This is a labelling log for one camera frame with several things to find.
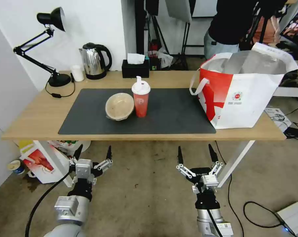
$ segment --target wooden tabletop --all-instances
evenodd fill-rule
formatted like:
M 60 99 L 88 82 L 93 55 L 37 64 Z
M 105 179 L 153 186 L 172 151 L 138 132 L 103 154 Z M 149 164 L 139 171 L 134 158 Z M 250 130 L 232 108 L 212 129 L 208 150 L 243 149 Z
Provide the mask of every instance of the wooden tabletop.
M 145 78 L 151 88 L 188 88 L 194 71 L 151 71 Z M 122 78 L 120 71 L 109 72 L 100 80 L 75 83 L 70 97 L 53 98 L 45 90 L 27 106 L 2 135 L 10 140 L 284 140 L 284 134 L 263 113 L 253 128 L 220 129 L 215 134 L 135 134 L 135 135 L 59 135 L 58 131 L 83 88 L 131 88 L 136 79 Z M 48 86 L 49 92 L 67 95 L 73 84 L 61 88 Z

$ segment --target black lamp shade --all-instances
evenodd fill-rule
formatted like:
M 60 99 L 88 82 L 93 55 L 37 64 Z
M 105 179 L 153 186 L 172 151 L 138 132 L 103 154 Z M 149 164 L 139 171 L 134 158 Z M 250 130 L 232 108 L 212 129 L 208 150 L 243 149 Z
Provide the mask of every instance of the black lamp shade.
M 44 25 L 54 25 L 59 30 L 65 31 L 63 26 L 64 13 L 62 7 L 54 9 L 50 14 L 49 13 L 38 13 L 37 20 Z

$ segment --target electric kettle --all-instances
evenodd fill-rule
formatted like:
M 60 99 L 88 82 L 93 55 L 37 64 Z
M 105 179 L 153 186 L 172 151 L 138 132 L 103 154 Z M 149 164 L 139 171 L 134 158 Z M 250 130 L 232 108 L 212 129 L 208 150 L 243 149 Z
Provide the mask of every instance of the electric kettle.
M 112 66 L 112 56 L 108 48 L 101 44 L 87 43 L 79 51 L 88 79 L 97 80 L 106 76 L 106 72 Z M 108 56 L 109 63 L 107 66 L 105 66 L 101 51 L 104 51 Z

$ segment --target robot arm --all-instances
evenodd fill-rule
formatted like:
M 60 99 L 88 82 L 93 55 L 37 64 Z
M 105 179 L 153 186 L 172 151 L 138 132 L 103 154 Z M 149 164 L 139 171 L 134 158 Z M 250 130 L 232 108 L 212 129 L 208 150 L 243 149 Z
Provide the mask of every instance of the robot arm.
M 181 147 L 178 148 L 177 170 L 193 183 L 192 190 L 197 196 L 195 208 L 197 209 L 197 227 L 203 237 L 206 236 L 233 236 L 231 224 L 224 221 L 220 212 L 220 204 L 216 201 L 215 192 L 219 184 L 217 175 L 223 167 L 219 163 L 217 154 L 209 144 L 210 155 L 213 161 L 211 168 L 192 168 L 184 166 Z
M 73 179 L 74 188 L 67 196 L 59 196 L 54 206 L 58 212 L 57 220 L 61 225 L 55 227 L 45 237 L 84 237 L 81 226 L 86 222 L 88 206 L 92 200 L 92 186 L 96 184 L 97 177 L 101 176 L 113 165 L 111 146 L 109 146 L 106 159 L 102 162 L 92 162 L 87 159 L 78 159 L 80 147 L 70 161 L 70 171 L 75 171 Z

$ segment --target jeans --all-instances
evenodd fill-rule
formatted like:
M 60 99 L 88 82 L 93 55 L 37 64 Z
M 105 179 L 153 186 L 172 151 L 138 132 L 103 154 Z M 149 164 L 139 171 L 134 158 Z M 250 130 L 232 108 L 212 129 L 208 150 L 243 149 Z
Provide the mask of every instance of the jeans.
M 239 51 L 239 44 L 235 45 L 228 45 L 228 44 L 221 44 L 213 40 L 208 31 L 204 36 L 204 55 L 206 59 L 210 59 L 214 56 L 214 54 L 218 53 L 236 53 Z

